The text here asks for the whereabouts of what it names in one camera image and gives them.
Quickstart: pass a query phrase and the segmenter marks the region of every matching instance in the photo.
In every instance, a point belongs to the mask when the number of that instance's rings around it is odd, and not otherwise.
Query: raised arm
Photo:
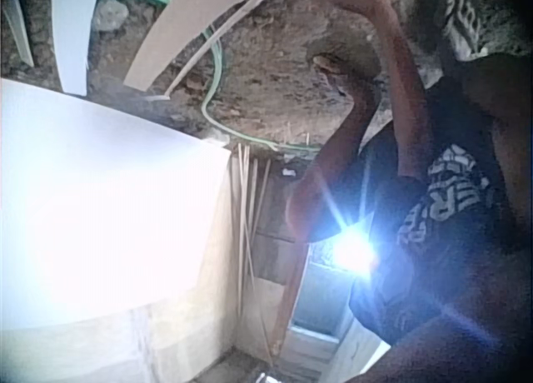
[[[286,220],[293,236],[309,241],[311,229],[327,206],[330,187],[354,161],[377,102],[372,88],[359,80],[350,94],[354,106],[333,136],[320,150],[304,177],[297,183],[286,207]]]
[[[329,1],[368,18],[376,28],[390,77],[398,175],[424,181],[433,148],[424,87],[390,0]]]

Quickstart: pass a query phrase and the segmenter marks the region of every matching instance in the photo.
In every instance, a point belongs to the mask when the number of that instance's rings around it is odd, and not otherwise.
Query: dirt ground
[[[61,91],[52,46],[50,0],[22,0],[36,66],[20,61],[15,43],[2,19],[2,76]],[[137,49],[163,6],[148,0],[118,0],[129,17],[114,32],[92,32],[89,48],[87,100],[129,112],[167,127],[198,136],[209,128],[200,104],[213,74],[211,53],[189,76],[201,83],[182,83],[166,102],[149,102],[146,96],[163,94],[180,67],[202,44],[191,43],[154,82],[148,92],[122,84]],[[416,36],[413,16],[420,14],[418,0],[393,0],[406,30]],[[217,21],[219,26],[226,16]],[[416,63],[424,83],[441,76],[432,50],[413,42]],[[333,52],[359,71],[379,76],[379,47],[370,24],[363,18],[316,0],[266,0],[239,22],[223,39],[224,72],[210,113],[220,122],[256,137],[278,142],[322,144],[350,109],[350,101],[328,89],[310,68],[310,58]],[[391,118],[386,94],[367,136]]]

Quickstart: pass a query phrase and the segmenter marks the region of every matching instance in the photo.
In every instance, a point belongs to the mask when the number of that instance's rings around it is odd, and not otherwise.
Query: white board
[[[97,0],[52,0],[53,48],[65,93],[87,95],[87,54]]]
[[[2,80],[2,328],[177,296],[202,262],[230,152]]]

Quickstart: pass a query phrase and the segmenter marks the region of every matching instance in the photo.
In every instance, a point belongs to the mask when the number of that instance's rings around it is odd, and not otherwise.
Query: green hose
[[[155,0],[155,1],[161,2],[167,5],[171,0]],[[205,39],[208,39],[212,35],[212,30],[209,28],[206,31],[204,31],[202,34]],[[318,152],[320,150],[320,147],[277,143],[271,140],[262,139],[260,137],[249,136],[247,134],[235,131],[231,129],[230,127],[222,125],[219,121],[211,117],[209,115],[209,112],[207,111],[207,106],[209,105],[209,102],[213,99],[213,96],[215,96],[215,93],[217,92],[220,86],[220,81],[222,78],[223,63],[222,63],[222,45],[220,44],[220,41],[217,41],[211,47],[211,53],[213,55],[213,61],[215,64],[215,73],[213,75],[211,86],[209,87],[209,90],[207,91],[207,95],[205,96],[202,102],[202,114],[212,125],[219,128],[221,131],[230,133],[231,135],[240,137],[241,139],[245,139],[250,142],[260,143],[265,146],[269,146],[275,152],[279,151],[279,149],[296,150],[296,151],[304,151],[304,152]]]

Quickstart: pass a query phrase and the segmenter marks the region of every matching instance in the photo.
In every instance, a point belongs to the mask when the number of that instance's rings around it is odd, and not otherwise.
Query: man
[[[389,0],[328,1],[374,25],[393,122],[359,153],[377,104],[371,85],[352,77],[353,110],[309,166],[286,217],[305,242],[373,212],[378,262],[370,280],[356,279],[350,307],[392,348],[356,381],[506,373],[531,344],[531,63],[448,57],[447,76],[425,93]],[[469,7],[462,0],[465,32],[476,30]]]

